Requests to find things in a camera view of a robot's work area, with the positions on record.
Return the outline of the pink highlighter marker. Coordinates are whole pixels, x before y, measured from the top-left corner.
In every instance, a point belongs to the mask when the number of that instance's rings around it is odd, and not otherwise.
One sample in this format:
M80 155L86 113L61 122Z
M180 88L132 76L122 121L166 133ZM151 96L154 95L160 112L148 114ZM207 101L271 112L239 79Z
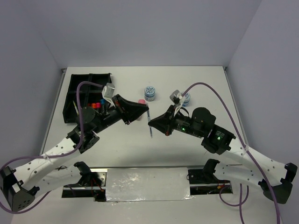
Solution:
M96 111L101 114L101 103L96 103Z

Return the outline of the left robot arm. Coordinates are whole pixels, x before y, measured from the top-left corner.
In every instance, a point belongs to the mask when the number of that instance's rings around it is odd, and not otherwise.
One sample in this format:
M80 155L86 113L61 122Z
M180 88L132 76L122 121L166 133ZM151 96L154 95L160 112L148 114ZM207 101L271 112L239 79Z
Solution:
M86 186L95 178L84 162L66 168L63 164L93 147L99 140L99 132L120 120L129 125L149 110L146 104L128 101L119 94L110 101L112 107L104 113L90 106L79 108L77 126L52 149L39 156L12 159L12 162L29 161L16 168L7 162L0 169L0 190L9 205L9 208L2 206L3 210L11 214L25 213L33 209L32 203L38 196L46 196L71 180Z

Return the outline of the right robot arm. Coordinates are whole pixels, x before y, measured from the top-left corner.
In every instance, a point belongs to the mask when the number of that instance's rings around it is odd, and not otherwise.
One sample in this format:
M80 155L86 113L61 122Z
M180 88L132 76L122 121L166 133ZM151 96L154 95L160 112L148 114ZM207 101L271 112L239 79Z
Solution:
M295 164L283 164L250 147L245 149L233 133L215 124L216 117L204 107L194 109L191 117L174 111L174 106L171 105L164 114L150 120L149 126L166 136L176 130L200 138L201 145L208 152L232 159L243 166L238 168L216 159L209 159L200 175L193 171L189 173L190 181L237 182L262 191L268 199L275 196L279 204L287 202L298 169Z

